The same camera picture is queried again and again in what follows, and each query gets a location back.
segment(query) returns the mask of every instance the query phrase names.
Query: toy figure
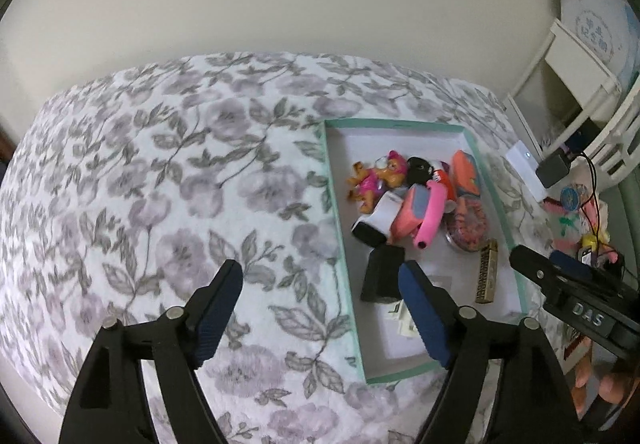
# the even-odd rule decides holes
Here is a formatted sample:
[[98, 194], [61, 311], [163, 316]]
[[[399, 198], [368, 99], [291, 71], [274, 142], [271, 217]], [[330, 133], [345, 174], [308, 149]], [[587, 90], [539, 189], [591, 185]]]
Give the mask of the toy figure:
[[392, 243], [391, 224], [394, 223], [402, 198], [393, 191], [387, 191], [379, 199], [370, 215], [361, 215], [351, 227], [351, 234], [374, 249], [389, 242]]
[[409, 169], [406, 172], [406, 185], [408, 187], [414, 184], [427, 185], [427, 182], [433, 178], [434, 167], [425, 159], [420, 157], [411, 157], [407, 159]]
[[366, 168], [362, 162], [353, 165], [355, 177], [347, 180], [353, 188], [347, 199], [363, 202], [360, 212], [368, 215], [373, 211], [375, 202], [385, 192], [385, 186], [398, 188], [404, 182], [408, 165], [397, 151], [389, 151], [388, 156], [376, 161], [375, 167]]

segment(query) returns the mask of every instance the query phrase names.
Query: pink dog figurine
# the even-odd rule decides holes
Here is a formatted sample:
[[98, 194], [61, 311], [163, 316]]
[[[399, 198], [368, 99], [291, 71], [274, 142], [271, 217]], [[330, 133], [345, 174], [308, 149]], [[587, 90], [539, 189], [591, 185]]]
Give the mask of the pink dog figurine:
[[347, 199], [363, 202], [360, 212], [368, 215], [375, 202], [385, 192], [385, 186], [397, 188], [402, 185], [408, 164], [397, 151], [389, 151], [388, 156], [376, 161], [373, 168], [366, 168], [362, 162], [353, 165], [355, 177], [347, 180], [351, 186]]

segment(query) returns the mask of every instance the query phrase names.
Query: white device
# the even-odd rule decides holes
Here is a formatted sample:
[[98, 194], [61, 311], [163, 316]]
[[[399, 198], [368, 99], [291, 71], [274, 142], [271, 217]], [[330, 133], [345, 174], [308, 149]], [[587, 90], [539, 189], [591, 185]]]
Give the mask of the white device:
[[513, 147], [507, 151], [505, 158], [513, 169], [516, 170], [516, 173], [523, 180], [536, 201], [543, 201], [547, 196], [547, 192], [545, 186], [542, 185], [542, 182], [540, 182], [540, 179], [536, 175], [538, 162], [529, 151], [529, 148], [524, 145], [524, 142], [522, 142], [522, 140], [516, 142]]
[[370, 247], [378, 247], [391, 236], [391, 224], [400, 212], [402, 198], [391, 191], [380, 197], [373, 213], [361, 215], [351, 228], [353, 236]]

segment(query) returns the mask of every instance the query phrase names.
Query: blue sticker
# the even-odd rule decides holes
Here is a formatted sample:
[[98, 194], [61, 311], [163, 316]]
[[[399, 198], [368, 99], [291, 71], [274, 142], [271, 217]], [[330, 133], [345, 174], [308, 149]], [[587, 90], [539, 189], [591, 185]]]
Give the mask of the blue sticker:
[[580, 196], [574, 188], [564, 188], [560, 192], [562, 208], [567, 212], [577, 211], [580, 207]]

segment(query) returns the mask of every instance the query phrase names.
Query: floral bedspread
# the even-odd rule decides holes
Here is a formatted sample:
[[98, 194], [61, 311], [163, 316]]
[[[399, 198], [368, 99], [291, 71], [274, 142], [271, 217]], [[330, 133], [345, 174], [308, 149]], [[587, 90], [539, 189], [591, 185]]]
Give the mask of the floral bedspread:
[[[156, 319], [226, 258], [244, 290], [198, 378], [231, 443], [411, 443], [444, 373], [359, 382], [335, 269], [322, 118], [465, 125], [517, 241], [548, 252], [545, 215], [502, 159], [516, 141], [469, 82], [335, 55], [214, 54], [148, 64], [50, 99], [2, 183], [0, 348], [63, 414], [108, 315]], [[558, 321], [532, 314], [558, 344]], [[482, 435], [497, 364], [469, 442]], [[145, 368], [163, 443], [175, 439]]]

